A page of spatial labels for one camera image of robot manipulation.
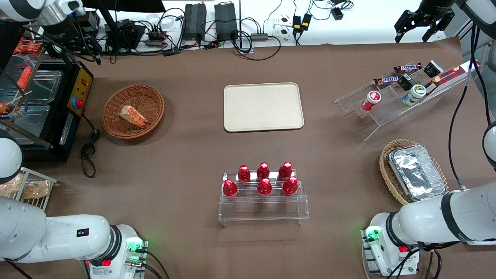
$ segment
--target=wicker basket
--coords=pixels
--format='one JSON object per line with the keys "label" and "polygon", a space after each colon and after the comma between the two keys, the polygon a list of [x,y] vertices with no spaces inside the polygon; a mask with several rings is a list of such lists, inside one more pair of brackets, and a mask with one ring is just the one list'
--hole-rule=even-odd
{"label": "wicker basket", "polygon": [[[386,182],[386,185],[389,189],[389,191],[393,194],[393,196],[403,205],[407,205],[409,203],[412,203],[406,196],[403,188],[401,187],[401,184],[398,181],[398,178],[396,177],[396,174],[394,174],[393,169],[391,168],[391,165],[389,165],[389,162],[387,161],[387,154],[390,151],[397,150],[400,148],[404,147],[409,147],[414,145],[415,142],[413,140],[409,139],[397,139],[393,140],[392,142],[388,143],[384,150],[382,151],[382,154],[380,155],[379,158],[379,167],[380,167],[380,172],[382,173],[382,177],[384,178],[384,181]],[[448,188],[448,184],[446,183],[446,178],[444,177],[444,174],[441,170],[441,167],[439,164],[436,162],[434,158],[432,158],[432,161],[441,175],[441,178],[446,185],[446,188]]]}
{"label": "wicker basket", "polygon": [[[145,128],[123,119],[119,114],[125,105],[134,107],[148,123]],[[120,139],[135,139],[150,133],[157,127],[164,115],[164,98],[154,88],[146,85],[133,85],[114,93],[105,103],[102,115],[103,128]]]}

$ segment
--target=acrylic stand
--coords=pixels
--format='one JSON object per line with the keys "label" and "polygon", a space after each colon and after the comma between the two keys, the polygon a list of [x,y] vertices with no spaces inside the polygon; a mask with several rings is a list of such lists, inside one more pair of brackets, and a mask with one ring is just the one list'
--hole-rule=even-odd
{"label": "acrylic stand", "polygon": [[[283,182],[277,181],[278,170],[270,170],[269,180],[272,193],[259,197],[257,192],[256,170],[251,170],[251,182],[238,181],[238,171],[225,171],[219,197],[219,221],[225,226],[227,221],[247,220],[298,220],[301,224],[309,218],[308,200],[303,184],[296,170],[298,190],[292,196],[282,196]],[[222,192],[224,180],[231,179],[238,186],[239,196],[228,198]]]}
{"label": "acrylic stand", "polygon": [[[414,65],[416,62],[410,62],[407,65]],[[426,85],[432,80],[423,70],[416,72],[407,73],[416,84]],[[403,73],[391,72],[383,77],[390,77],[395,75],[403,75]],[[419,110],[419,107],[426,107],[428,105],[433,105],[443,96],[442,93],[448,89],[454,87],[455,85],[466,81],[466,78],[447,86],[442,89],[436,89],[429,96],[418,100],[415,105],[407,106],[403,104],[402,98],[407,92],[401,86],[395,82],[390,85],[375,85],[373,82],[351,92],[350,94],[337,99],[334,103],[341,105],[341,107],[346,112],[355,111],[360,118],[364,118],[366,115],[370,115],[375,122],[377,128],[365,139],[368,140],[370,137],[377,135],[403,120],[405,117],[411,115],[412,113]],[[367,93],[375,90],[381,94],[381,101],[376,104],[372,110],[365,111],[362,109],[362,102],[365,100]]]}

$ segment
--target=snickers bar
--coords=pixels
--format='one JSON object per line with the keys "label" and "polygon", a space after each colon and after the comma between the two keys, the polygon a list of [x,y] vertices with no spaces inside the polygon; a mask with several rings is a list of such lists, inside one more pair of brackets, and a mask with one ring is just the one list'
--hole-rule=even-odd
{"label": "snickers bar", "polygon": [[398,82],[399,76],[390,76],[390,77],[383,77],[383,78],[374,78],[373,82],[376,85],[382,85],[382,84],[387,84],[387,83],[395,83]]}
{"label": "snickers bar", "polygon": [[396,67],[393,67],[393,69],[397,73],[418,71],[418,70],[422,69],[422,64],[417,63],[416,65],[396,66]]}

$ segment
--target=control panel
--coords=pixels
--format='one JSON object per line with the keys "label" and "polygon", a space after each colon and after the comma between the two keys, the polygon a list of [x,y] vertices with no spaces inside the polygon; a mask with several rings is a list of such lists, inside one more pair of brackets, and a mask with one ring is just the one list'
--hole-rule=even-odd
{"label": "control panel", "polygon": [[88,98],[92,83],[93,78],[88,72],[83,68],[79,68],[79,73],[77,74],[76,82],[67,104],[67,107],[79,116],[83,113],[83,108],[86,104],[86,99]]}

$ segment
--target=red button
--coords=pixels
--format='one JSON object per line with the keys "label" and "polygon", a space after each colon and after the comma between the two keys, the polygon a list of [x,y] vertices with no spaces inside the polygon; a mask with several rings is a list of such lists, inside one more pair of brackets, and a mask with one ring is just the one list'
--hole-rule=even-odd
{"label": "red button", "polygon": [[81,98],[76,99],[76,107],[82,108],[84,106],[84,101]]}
{"label": "red button", "polygon": [[400,253],[405,253],[405,252],[408,252],[408,247],[400,246],[400,247],[398,247],[398,250],[400,251]]}

